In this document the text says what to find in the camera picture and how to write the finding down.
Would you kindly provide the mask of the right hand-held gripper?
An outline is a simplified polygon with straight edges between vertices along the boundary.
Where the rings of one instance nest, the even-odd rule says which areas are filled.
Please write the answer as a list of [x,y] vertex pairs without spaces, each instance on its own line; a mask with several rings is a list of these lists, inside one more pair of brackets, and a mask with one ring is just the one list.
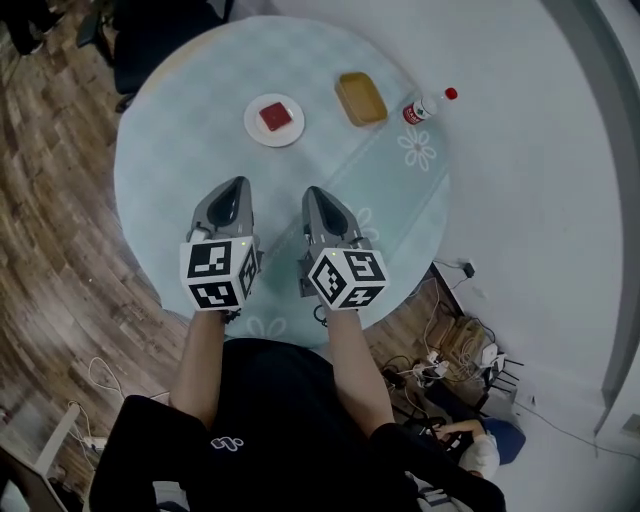
[[356,217],[317,186],[305,192],[302,213],[307,250],[298,261],[300,295],[317,296],[333,311],[372,305],[390,278],[381,252],[361,234]]

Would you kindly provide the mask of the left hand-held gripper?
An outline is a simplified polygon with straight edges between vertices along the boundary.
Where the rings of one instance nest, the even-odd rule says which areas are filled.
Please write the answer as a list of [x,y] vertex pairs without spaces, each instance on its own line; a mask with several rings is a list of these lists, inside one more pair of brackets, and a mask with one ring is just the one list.
[[241,310],[260,272],[258,246],[250,182],[244,176],[229,179],[198,203],[180,246],[181,283],[194,308]]

